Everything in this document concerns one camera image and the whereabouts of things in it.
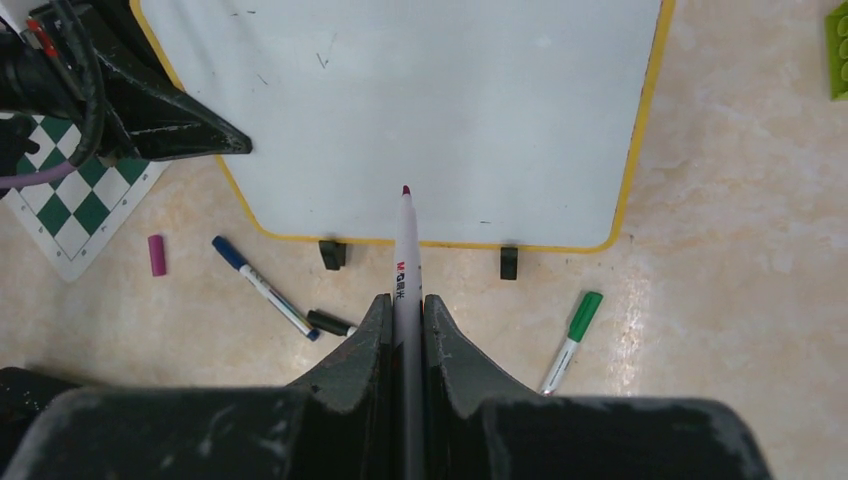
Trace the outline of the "magenta marker body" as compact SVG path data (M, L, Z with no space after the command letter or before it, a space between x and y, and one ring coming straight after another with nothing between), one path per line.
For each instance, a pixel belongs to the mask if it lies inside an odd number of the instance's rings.
M417 214L411 189L402 187L395 240L393 347L398 364L400 477L425 476L422 367L422 272Z

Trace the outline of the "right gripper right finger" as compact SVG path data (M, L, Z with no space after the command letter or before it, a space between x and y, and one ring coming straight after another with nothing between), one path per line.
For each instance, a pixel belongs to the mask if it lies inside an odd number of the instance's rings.
M753 433L697 398L543 396L423 306L432 479L768 479Z

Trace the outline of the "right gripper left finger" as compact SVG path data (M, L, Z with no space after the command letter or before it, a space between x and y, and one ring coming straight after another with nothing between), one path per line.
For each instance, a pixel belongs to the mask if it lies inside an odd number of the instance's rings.
M285 386L76 388L37 415L7 479L389 479L392 305Z

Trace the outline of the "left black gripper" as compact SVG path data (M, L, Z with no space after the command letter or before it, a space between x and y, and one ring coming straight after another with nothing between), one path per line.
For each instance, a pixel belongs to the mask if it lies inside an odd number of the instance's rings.
M1 32L1 110L70 120L99 158L170 161L249 154L243 132L178 87L127 1L54 4Z

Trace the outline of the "magenta marker cap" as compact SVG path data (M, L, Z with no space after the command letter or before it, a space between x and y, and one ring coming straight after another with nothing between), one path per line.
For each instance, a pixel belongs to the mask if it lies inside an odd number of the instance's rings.
M164 238L159 234L151 235L147 242L151 274L153 277L164 276L167 273Z

